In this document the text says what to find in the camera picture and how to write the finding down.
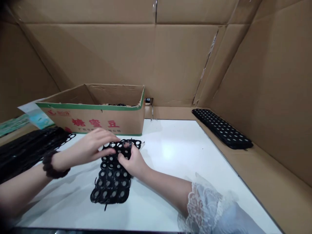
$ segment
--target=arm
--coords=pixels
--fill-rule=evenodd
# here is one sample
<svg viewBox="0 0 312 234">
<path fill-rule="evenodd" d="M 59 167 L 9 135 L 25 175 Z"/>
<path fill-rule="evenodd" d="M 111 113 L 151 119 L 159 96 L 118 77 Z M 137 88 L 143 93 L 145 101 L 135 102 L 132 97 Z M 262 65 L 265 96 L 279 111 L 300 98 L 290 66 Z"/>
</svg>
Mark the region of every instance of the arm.
<svg viewBox="0 0 312 234">
<path fill-rule="evenodd" d="M 109 131 L 97 128 L 70 148 L 56 153 L 52 158 L 52 166 L 57 171 L 65 171 L 116 153 L 114 149 L 98 151 L 99 147 L 112 141 L 120 139 Z M 0 206 L 9 217 L 16 216 L 51 180 L 43 171 L 42 163 L 32 167 L 0 185 Z"/>
<path fill-rule="evenodd" d="M 127 160 L 120 153 L 118 161 L 131 175 L 167 199 L 184 217 L 188 216 L 188 194 L 192 191 L 191 182 L 151 169 L 134 145 L 131 148 L 131 158 Z"/>
</svg>

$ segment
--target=white lace sleeve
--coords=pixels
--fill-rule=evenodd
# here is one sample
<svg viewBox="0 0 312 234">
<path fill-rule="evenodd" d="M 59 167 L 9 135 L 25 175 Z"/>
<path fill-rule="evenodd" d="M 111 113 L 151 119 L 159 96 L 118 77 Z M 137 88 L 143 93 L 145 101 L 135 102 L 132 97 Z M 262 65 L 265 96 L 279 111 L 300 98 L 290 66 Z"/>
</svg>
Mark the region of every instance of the white lace sleeve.
<svg viewBox="0 0 312 234">
<path fill-rule="evenodd" d="M 264 233 L 240 208 L 235 193 L 229 191 L 221 195 L 198 174 L 188 199 L 188 217 L 178 216 L 180 231 L 200 234 Z"/>
</svg>

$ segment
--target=open box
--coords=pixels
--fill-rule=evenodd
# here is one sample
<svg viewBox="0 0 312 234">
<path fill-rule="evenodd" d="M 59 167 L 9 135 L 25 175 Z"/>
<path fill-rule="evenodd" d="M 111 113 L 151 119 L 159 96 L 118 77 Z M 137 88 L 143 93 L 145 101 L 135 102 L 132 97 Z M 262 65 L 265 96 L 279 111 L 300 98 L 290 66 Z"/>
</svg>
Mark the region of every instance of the open box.
<svg viewBox="0 0 312 234">
<path fill-rule="evenodd" d="M 102 127 L 116 135 L 142 134 L 143 85 L 83 84 L 36 104 L 57 126 L 71 133 Z"/>
</svg>

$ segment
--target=lace cuff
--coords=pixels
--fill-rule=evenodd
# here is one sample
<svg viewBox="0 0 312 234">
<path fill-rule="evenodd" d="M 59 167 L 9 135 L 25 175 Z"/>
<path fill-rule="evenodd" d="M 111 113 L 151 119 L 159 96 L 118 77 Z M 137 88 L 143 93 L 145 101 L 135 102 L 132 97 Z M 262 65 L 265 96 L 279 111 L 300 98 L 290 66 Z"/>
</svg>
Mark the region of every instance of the lace cuff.
<svg viewBox="0 0 312 234">
<path fill-rule="evenodd" d="M 238 200 L 231 191 L 221 195 L 197 173 L 188 199 L 188 217 L 179 214 L 178 226 L 180 231 L 191 233 L 211 233 L 222 214 Z"/>
</svg>

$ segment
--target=red chinese characters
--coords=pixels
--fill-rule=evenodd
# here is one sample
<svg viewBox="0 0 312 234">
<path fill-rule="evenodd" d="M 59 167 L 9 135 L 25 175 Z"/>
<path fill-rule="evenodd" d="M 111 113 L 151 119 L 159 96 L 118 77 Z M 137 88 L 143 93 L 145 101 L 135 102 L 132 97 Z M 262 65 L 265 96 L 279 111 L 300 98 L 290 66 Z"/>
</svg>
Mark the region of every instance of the red chinese characters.
<svg viewBox="0 0 312 234">
<path fill-rule="evenodd" d="M 93 125 L 93 127 L 102 127 L 99 120 L 91 119 L 89 122 L 91 125 Z"/>
<path fill-rule="evenodd" d="M 71 121 L 74 125 L 85 127 L 85 123 L 80 119 L 71 119 Z"/>
<path fill-rule="evenodd" d="M 57 111 L 57 114 L 59 116 L 70 116 L 70 113 L 68 111 Z"/>
<path fill-rule="evenodd" d="M 116 123 L 114 120 L 109 120 L 108 123 L 109 123 L 108 127 L 119 127 L 119 126 L 116 126 Z"/>
<path fill-rule="evenodd" d="M 56 115 L 56 113 L 53 110 L 48 110 L 46 112 L 47 115 Z"/>
<path fill-rule="evenodd" d="M 65 131 L 66 131 L 66 132 L 69 132 L 69 133 L 72 133 L 71 129 L 68 128 L 68 127 L 65 127 Z"/>
</svg>

